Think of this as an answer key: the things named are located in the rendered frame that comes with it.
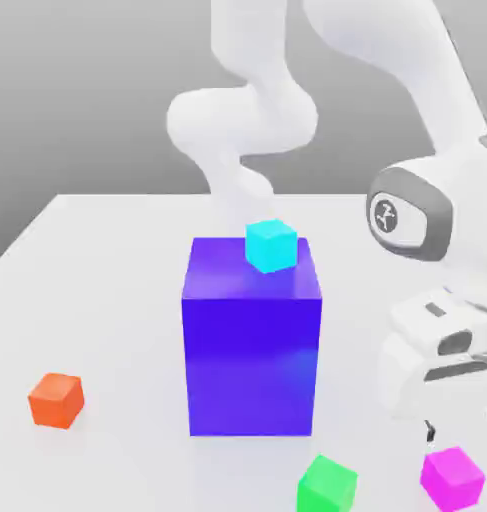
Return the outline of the large blue box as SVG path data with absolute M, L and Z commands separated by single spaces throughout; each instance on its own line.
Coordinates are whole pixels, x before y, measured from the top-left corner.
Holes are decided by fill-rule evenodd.
M 181 305 L 191 435 L 310 435 L 322 294 L 307 240 L 263 274 L 243 239 L 194 239 Z

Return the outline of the small magenta cube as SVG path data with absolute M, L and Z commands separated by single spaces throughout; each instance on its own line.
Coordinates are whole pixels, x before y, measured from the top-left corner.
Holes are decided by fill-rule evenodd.
M 485 483 L 483 471 L 460 448 L 425 456 L 420 484 L 441 512 L 457 512 L 479 502 Z

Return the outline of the small cyan cube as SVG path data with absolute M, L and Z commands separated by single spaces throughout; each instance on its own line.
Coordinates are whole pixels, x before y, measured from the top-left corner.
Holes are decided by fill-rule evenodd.
M 297 232 L 279 219 L 248 224 L 245 257 L 264 274 L 292 268 L 298 260 Z

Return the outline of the small green cube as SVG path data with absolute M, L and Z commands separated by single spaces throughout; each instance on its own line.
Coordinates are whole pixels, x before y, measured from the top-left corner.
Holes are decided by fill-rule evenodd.
M 350 512 L 358 474 L 318 455 L 300 479 L 296 512 Z

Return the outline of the small orange cube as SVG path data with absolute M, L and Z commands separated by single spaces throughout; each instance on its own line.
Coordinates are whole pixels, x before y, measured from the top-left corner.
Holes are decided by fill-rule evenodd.
M 84 407 L 80 377 L 47 373 L 28 395 L 36 425 L 69 429 Z

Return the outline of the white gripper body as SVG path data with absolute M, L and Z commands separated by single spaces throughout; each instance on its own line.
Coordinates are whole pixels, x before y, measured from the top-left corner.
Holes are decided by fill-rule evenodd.
M 423 398 L 428 383 L 469 379 L 487 372 L 487 350 L 443 350 L 423 355 L 399 333 L 384 341 L 378 361 L 378 397 L 396 417 L 420 415 L 426 408 Z

